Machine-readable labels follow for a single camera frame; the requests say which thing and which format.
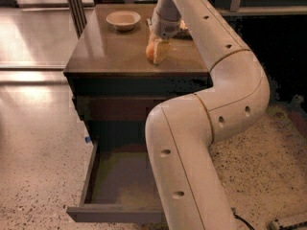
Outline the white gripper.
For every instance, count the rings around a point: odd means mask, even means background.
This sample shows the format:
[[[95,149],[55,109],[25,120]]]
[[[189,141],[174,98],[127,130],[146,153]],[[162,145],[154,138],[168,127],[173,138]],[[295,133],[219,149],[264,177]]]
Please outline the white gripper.
[[[148,43],[153,44],[153,63],[160,64],[167,56],[171,49],[171,43],[168,40],[174,37],[179,31],[180,20],[170,21],[158,14],[157,10],[153,11],[152,30]]]

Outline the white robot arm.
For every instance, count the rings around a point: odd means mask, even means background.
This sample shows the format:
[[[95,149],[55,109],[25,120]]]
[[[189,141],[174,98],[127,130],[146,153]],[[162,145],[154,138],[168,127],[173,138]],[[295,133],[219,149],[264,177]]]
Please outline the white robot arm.
[[[210,88],[157,105],[145,125],[148,155],[170,230],[237,230],[209,147],[264,114],[270,87],[244,40],[207,0],[158,0],[153,31],[185,23],[211,75]]]

